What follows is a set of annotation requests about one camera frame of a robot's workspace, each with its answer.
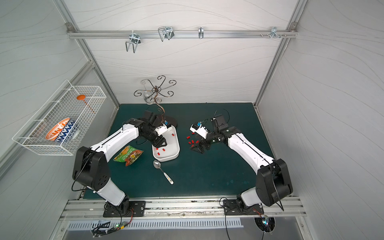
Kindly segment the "white storage box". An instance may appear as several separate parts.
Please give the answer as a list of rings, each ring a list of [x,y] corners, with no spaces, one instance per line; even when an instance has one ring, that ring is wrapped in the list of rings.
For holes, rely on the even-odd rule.
[[[165,132],[163,137],[166,139],[166,146],[162,146],[160,148],[152,147],[153,157],[161,163],[175,160],[180,153],[177,130],[174,126]]]

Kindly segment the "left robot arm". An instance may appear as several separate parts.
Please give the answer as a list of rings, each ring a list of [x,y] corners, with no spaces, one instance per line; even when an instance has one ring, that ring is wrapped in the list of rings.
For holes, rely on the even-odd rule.
[[[108,166],[113,156],[131,141],[143,137],[155,148],[167,146],[163,134],[172,126],[164,116],[146,111],[139,119],[131,118],[113,134],[91,147],[80,147],[75,155],[72,178],[96,192],[115,207],[128,204],[129,197],[111,179]]]

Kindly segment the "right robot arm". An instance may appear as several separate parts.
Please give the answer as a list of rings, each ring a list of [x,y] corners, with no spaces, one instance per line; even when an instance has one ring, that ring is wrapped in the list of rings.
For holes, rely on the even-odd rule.
[[[245,160],[255,172],[255,187],[238,195],[238,204],[242,207],[274,204],[281,205],[281,200],[293,193],[293,185],[287,163],[268,156],[253,145],[236,127],[230,127],[224,116],[211,118],[213,130],[209,131],[202,122],[191,125],[190,131],[200,136],[190,149],[203,154],[211,145],[224,143]]]

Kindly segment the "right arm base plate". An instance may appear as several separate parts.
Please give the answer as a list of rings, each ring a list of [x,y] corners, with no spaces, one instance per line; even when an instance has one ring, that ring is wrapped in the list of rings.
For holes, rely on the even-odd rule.
[[[247,207],[238,200],[222,198],[220,206],[224,209],[225,216],[263,216],[264,208],[261,204]]]

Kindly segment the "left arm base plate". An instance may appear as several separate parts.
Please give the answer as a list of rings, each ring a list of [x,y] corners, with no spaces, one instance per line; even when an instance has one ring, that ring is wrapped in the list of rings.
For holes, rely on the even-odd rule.
[[[125,201],[119,206],[114,206],[107,202],[104,205],[104,218],[117,217],[143,217],[145,213],[146,201]]]

